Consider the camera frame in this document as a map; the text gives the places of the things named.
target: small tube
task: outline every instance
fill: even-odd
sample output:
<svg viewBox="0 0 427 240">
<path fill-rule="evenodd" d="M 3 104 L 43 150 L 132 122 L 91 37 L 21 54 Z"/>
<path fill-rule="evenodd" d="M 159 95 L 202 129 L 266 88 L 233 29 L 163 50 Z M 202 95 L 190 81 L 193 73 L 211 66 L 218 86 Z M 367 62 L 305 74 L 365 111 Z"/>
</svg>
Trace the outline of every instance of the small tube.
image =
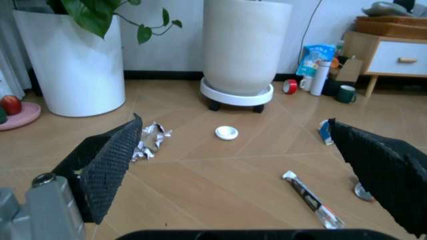
<svg viewBox="0 0 427 240">
<path fill-rule="evenodd" d="M 308 187 L 298 178 L 293 171 L 287 171 L 282 179 L 288 181 L 293 189 L 302 197 L 304 202 L 319 218 L 320 222 L 327 229 L 343 229 L 346 224 L 326 206 L 322 204 L 319 198 L 312 193 Z"/>
</svg>

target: blue package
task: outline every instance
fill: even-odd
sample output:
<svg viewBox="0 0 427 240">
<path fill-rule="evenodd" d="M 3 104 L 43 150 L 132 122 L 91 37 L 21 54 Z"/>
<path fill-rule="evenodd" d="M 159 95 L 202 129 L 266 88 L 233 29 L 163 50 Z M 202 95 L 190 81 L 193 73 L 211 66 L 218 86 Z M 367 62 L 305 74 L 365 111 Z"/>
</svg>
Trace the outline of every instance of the blue package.
<svg viewBox="0 0 427 240">
<path fill-rule="evenodd" d="M 318 131 L 319 131 L 321 139 L 323 139 L 323 141 L 324 141 L 324 144 L 326 144 L 326 145 L 334 144 L 334 141 L 332 140 L 332 137 L 331 137 L 331 131 L 329 128 L 328 120 L 323 120 L 320 123 L 320 128 L 318 129 Z"/>
<path fill-rule="evenodd" d="M 301 64 L 296 75 L 314 77 L 320 61 L 332 61 L 335 54 L 335 45 L 318 44 L 304 47 Z"/>
</svg>

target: drawer handle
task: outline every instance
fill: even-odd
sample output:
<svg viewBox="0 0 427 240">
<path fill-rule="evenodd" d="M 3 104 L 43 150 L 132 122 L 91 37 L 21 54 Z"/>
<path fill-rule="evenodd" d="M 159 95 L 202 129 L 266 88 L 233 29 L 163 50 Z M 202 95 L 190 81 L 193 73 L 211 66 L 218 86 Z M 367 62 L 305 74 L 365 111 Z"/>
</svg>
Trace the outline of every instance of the drawer handle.
<svg viewBox="0 0 427 240">
<path fill-rule="evenodd" d="M 417 62 L 416 58 L 399 57 L 397 60 L 400 64 L 413 64 Z"/>
</svg>

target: white thermos bottle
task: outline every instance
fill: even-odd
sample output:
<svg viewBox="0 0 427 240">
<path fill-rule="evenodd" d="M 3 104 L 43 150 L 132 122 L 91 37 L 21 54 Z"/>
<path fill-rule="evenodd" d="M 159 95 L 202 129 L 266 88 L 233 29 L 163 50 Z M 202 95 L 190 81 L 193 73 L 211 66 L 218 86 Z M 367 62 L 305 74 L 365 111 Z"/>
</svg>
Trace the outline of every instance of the white thermos bottle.
<svg viewBox="0 0 427 240">
<path fill-rule="evenodd" d="M 323 85 L 325 85 L 326 78 L 328 77 L 329 68 L 331 67 L 330 61 L 320 61 L 317 66 L 316 75 L 314 76 L 311 84 L 310 93 L 314 96 L 322 95 Z"/>
</svg>

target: large white planter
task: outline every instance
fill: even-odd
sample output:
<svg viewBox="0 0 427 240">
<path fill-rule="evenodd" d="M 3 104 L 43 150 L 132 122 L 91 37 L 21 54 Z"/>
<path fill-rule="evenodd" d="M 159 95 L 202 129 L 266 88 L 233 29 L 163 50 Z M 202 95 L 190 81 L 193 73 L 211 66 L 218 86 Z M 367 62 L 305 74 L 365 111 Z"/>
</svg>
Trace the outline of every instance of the large white planter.
<svg viewBox="0 0 427 240">
<path fill-rule="evenodd" d="M 251 96 L 276 75 L 292 5 L 204 0 L 203 73 L 213 88 Z"/>
<path fill-rule="evenodd" d="M 49 110 L 67 117 L 103 114 L 125 102 L 120 23 L 102 39 L 68 15 L 13 12 Z"/>
</svg>

